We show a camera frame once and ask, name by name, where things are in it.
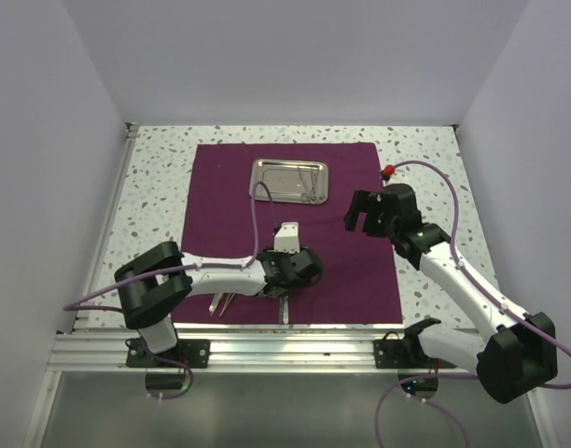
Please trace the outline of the steel scalpel handle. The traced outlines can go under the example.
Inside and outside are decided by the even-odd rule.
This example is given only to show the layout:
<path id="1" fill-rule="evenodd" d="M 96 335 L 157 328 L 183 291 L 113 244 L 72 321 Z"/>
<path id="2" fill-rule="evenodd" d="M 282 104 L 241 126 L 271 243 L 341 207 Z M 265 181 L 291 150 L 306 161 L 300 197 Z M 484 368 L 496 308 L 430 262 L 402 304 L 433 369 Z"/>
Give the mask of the steel scalpel handle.
<path id="1" fill-rule="evenodd" d="M 289 323 L 288 297 L 280 299 L 279 320 L 281 325 L 287 325 Z"/>

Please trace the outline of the thin pointed steel tweezers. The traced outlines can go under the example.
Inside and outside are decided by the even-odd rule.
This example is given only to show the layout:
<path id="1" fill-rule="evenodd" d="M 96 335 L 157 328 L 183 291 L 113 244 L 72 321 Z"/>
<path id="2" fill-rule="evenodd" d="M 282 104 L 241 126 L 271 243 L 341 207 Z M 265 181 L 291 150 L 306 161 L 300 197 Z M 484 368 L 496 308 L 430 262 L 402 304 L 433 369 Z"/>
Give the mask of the thin pointed steel tweezers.
<path id="1" fill-rule="evenodd" d="M 227 311 L 227 308 L 230 306 L 233 298 L 234 298 L 235 294 L 234 293 L 230 293 L 226 295 L 226 299 L 224 300 L 224 303 L 222 305 L 221 311 L 219 313 L 219 316 L 222 316 L 223 314 L 225 314 L 225 312 Z"/>

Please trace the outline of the purple cloth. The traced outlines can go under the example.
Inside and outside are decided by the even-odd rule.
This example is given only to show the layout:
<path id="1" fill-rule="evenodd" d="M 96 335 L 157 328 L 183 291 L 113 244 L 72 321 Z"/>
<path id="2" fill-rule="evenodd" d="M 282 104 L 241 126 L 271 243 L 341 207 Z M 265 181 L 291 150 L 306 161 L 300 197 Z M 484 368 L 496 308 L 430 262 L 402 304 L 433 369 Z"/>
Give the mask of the purple cloth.
<path id="1" fill-rule="evenodd" d="M 320 162 L 327 198 L 318 196 L 320 173 L 298 166 L 285 171 L 294 203 L 268 203 L 283 185 L 264 175 L 253 201 L 253 169 L 263 160 Z M 194 256 L 238 259 L 253 249 L 294 244 L 314 250 L 323 275 L 288 299 L 291 324 L 399 324 L 402 321 L 394 250 L 386 239 L 344 228 L 358 189 L 381 188 L 378 151 L 372 143 L 226 144 L 196 149 L 188 188 L 181 249 Z"/>

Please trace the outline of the wide steel tweezers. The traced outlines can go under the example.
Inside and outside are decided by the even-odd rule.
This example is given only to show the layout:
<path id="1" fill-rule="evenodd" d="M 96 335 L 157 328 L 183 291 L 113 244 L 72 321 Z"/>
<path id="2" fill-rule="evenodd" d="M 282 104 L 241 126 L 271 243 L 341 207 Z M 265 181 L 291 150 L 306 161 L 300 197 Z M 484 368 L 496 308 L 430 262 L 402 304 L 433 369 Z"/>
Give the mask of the wide steel tweezers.
<path id="1" fill-rule="evenodd" d="M 223 296 L 224 296 L 223 293 L 216 293 L 216 294 L 213 296 L 213 298 L 212 298 L 212 300 L 211 300 L 211 303 L 210 303 L 210 305 L 209 305 L 209 313 L 210 313 L 210 315 L 213 315 L 213 314 L 214 314 L 214 312 L 215 312 L 217 306 L 220 304 L 221 299 L 223 298 Z"/>

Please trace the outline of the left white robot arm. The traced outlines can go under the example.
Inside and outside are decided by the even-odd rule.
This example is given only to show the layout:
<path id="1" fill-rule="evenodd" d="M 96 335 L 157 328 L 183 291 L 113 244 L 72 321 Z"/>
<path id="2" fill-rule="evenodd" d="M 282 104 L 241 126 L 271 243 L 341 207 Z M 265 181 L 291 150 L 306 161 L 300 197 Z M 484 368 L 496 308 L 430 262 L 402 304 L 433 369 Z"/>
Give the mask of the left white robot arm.
<path id="1" fill-rule="evenodd" d="M 294 253 L 269 247 L 251 259 L 220 259 L 183 253 L 175 242 L 163 242 L 121 266 L 114 278 L 126 327 L 138 331 L 150 358 L 167 367 L 180 358 L 171 313 L 184 299 L 223 294 L 281 298 L 318 282 L 323 271 L 308 246 Z"/>

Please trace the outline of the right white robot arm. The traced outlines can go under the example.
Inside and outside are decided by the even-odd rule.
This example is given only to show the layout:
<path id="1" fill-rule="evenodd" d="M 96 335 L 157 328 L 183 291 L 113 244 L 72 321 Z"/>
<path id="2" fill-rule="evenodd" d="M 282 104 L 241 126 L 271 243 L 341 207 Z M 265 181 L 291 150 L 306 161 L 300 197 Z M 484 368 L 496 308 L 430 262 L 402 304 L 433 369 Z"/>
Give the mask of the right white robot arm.
<path id="1" fill-rule="evenodd" d="M 346 230 L 354 231 L 361 215 L 366 217 L 366 235 L 388 239 L 399 256 L 443 289 L 476 329 L 464 333 L 428 316 L 405 328 L 400 339 L 374 341 L 377 367 L 427 368 L 435 360 L 444 361 L 476 375 L 503 404 L 556 377 L 552 320 L 504 298 L 455 253 L 451 237 L 423 220 L 411 186 L 355 191 L 344 217 Z"/>

